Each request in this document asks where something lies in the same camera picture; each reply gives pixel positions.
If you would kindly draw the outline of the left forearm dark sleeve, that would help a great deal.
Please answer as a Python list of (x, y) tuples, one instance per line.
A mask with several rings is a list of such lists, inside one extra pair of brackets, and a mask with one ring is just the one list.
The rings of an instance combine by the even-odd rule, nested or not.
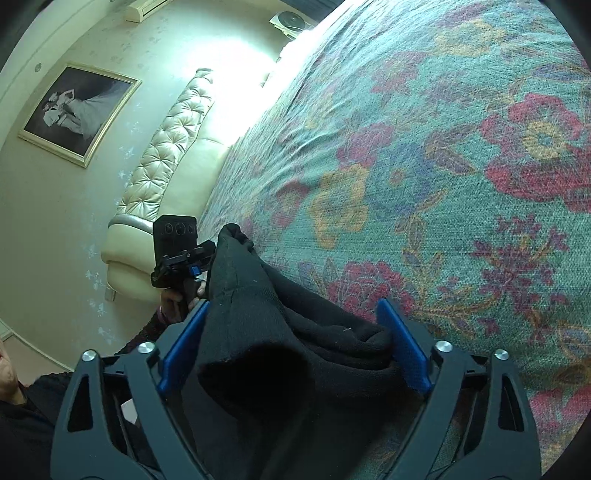
[(152, 315), (151, 319), (147, 322), (147, 324), (119, 351), (117, 351), (116, 355), (128, 354), (141, 343), (155, 342), (166, 330), (168, 325), (168, 320), (163, 315), (162, 309), (158, 308)]

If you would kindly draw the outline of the person's left hand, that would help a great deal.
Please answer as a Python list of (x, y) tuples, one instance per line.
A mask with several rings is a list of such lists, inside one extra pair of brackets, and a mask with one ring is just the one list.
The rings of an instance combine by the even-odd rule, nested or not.
[(190, 311), (205, 297), (205, 290), (204, 280), (188, 281), (181, 293), (171, 289), (162, 290), (158, 318), (164, 324), (182, 322), (186, 318), (186, 313), (182, 313), (181, 308)]

